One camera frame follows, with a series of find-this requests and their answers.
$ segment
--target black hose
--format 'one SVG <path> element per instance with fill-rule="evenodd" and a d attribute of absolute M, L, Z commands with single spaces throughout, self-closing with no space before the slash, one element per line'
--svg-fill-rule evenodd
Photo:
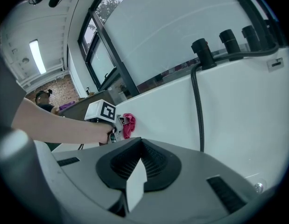
<path fill-rule="evenodd" d="M 218 61 L 223 61 L 223 60 L 228 60 L 232 58 L 240 58 L 240 57 L 258 57 L 258 56 L 268 56 L 271 54 L 274 54 L 276 51 L 278 51 L 279 46 L 277 43 L 274 44 L 274 47 L 268 49 L 268 50 L 262 50 L 262 51 L 251 51 L 251 52 L 235 52 L 223 56 L 219 56 L 214 58 L 216 62 Z"/>
<path fill-rule="evenodd" d="M 202 114 L 202 106 L 201 106 L 199 88 L 198 88 L 197 77 L 196 77 L 197 68 L 200 66 L 201 66 L 200 63 L 197 63 L 193 66 L 191 70 L 191 82 L 192 82 L 192 87 L 194 91 L 196 110 L 197 110 L 199 138 L 200 138 L 200 151 L 204 152 L 204 117 Z"/>

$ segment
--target window frame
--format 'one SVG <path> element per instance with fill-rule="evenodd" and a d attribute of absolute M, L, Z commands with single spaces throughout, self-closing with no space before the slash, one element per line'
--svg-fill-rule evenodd
<path fill-rule="evenodd" d="M 96 9 L 98 8 L 98 6 L 100 5 L 102 0 L 94 0 L 91 7 L 88 9 L 87 15 L 85 17 L 85 20 L 83 22 L 83 26 L 82 29 L 80 31 L 80 35 L 79 35 L 79 39 L 78 39 L 78 44 L 81 50 L 81 54 L 85 60 L 85 64 L 87 66 L 87 69 L 95 83 L 95 85 L 97 86 L 99 91 L 102 90 L 106 90 L 108 87 L 110 87 L 113 82 L 121 77 L 124 81 L 124 83 L 126 84 L 127 89 L 129 90 L 129 92 L 131 93 L 132 97 L 137 96 L 140 94 L 137 86 L 135 85 L 135 83 L 133 82 L 129 72 L 127 71 L 126 66 L 124 65 L 124 63 L 121 61 L 114 45 L 112 44 L 112 41 L 107 33 L 107 31 L 104 28 L 104 25 L 102 24 L 101 20 L 99 19 L 97 13 L 96 13 Z M 251 0 L 237 0 L 239 2 L 239 4 L 241 5 L 241 7 L 243 8 L 243 10 L 245 11 L 245 13 L 247 14 L 247 16 L 249 17 L 258 37 L 260 38 L 260 42 L 261 42 L 261 46 L 263 50 L 266 50 L 269 48 L 270 44 L 270 32 L 265 24 L 265 21 L 263 20 L 260 12 L 258 11 L 258 9 L 256 8 L 256 6 L 253 4 L 253 2 Z M 97 43 L 97 39 L 95 39 L 95 36 L 93 37 L 90 47 L 88 49 L 88 52 L 85 53 L 84 47 L 83 47 L 83 38 L 84 38 L 84 34 L 85 31 L 88 27 L 88 23 L 90 21 L 90 19 L 93 19 L 94 24 L 97 27 L 97 31 L 96 34 L 97 36 L 101 39 L 102 43 L 104 44 L 111 62 L 114 65 L 114 69 L 112 70 L 112 72 L 110 72 L 110 74 L 108 74 L 108 76 L 106 77 L 106 79 L 104 80 L 104 82 L 102 84 L 99 83 L 99 80 L 95 74 L 95 72 L 92 69 L 92 66 L 90 64 L 90 58 L 91 58 L 91 54 L 93 52 L 93 49 Z"/>

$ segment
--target brick wall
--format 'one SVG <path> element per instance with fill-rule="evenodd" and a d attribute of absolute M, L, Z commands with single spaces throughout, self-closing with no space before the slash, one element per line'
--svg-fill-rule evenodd
<path fill-rule="evenodd" d="M 64 76 L 63 79 L 57 79 L 42 85 L 34 92 L 26 95 L 26 98 L 35 103 L 36 93 L 38 91 L 47 91 L 48 89 L 53 91 L 53 94 L 50 96 L 50 103 L 54 106 L 61 106 L 70 101 L 78 101 L 79 99 L 79 95 L 73 85 L 70 75 Z"/>

